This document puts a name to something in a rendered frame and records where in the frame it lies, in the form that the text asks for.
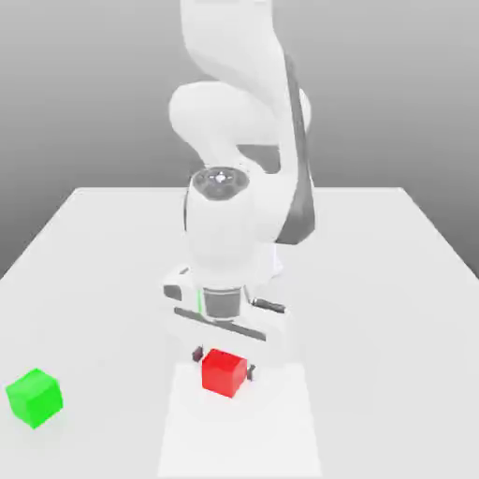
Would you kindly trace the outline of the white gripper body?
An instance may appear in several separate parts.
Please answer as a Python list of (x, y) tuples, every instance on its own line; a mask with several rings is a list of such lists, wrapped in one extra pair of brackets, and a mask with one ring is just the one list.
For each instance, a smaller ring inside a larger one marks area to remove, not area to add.
[(286, 357), (287, 314), (242, 301), (239, 315), (217, 318), (203, 302), (167, 300), (167, 331), (187, 350), (202, 346), (241, 357)]

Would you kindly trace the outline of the small red cube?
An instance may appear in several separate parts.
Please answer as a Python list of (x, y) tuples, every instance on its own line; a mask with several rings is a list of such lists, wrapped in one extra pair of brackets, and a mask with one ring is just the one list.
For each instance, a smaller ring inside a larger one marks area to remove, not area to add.
[(218, 349), (211, 349), (201, 364), (204, 389), (233, 398), (247, 376), (247, 360)]

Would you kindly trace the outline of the small green cube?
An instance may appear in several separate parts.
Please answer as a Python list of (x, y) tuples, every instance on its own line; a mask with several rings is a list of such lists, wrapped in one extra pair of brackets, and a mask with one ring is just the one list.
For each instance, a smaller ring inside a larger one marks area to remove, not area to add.
[(40, 369), (30, 370), (7, 385), (6, 393), (13, 414), (32, 429), (44, 424), (64, 407), (59, 382)]

